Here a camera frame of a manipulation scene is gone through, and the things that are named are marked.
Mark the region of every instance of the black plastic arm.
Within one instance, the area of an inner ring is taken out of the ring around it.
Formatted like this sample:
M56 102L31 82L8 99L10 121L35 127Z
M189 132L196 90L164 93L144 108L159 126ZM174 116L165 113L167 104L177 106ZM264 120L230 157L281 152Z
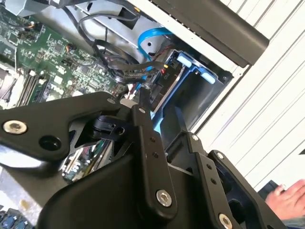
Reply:
M161 138L145 107L147 90L141 94L131 108L94 93L0 112L7 149L0 148L0 163L9 167L50 175L69 152L101 139L114 142L111 163L41 201L39 229L285 229L223 154L208 155L186 131L176 107L165 113ZM12 120L19 123L7 125ZM25 157L39 164L11 162ZM56 180L25 174L22 182L34 187Z

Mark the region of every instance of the white corrugated wall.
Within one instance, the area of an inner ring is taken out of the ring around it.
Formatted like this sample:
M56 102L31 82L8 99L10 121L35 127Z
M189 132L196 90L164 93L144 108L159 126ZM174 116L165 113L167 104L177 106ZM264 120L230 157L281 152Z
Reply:
M198 136L259 190L305 149L305 1L223 2L271 42Z

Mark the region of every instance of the black panel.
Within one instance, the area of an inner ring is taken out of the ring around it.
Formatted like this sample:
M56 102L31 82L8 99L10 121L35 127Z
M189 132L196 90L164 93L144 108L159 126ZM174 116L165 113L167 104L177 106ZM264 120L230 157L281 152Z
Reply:
M241 67L253 65L269 40L219 0L152 0Z

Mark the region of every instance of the finger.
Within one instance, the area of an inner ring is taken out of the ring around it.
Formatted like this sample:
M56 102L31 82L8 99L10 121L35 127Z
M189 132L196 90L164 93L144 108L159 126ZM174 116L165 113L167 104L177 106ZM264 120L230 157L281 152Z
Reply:
M281 193L285 190L285 185L280 185L274 190L274 194L276 196L281 195Z
M297 199L295 206L297 209L305 209L305 193Z
M292 185L287 191L283 194L285 198L291 198L299 189L305 186L305 180L299 180L294 185Z
M301 187L299 190L295 192L295 194L290 197L288 200L297 203L298 199L301 198L305 194L305 186Z

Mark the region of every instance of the human hand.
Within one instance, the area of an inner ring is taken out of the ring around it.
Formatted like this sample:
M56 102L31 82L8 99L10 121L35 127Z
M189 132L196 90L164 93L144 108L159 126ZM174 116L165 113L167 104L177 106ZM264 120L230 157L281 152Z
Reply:
M280 185L267 196L266 203L280 220L305 215L305 180L299 180L287 191Z

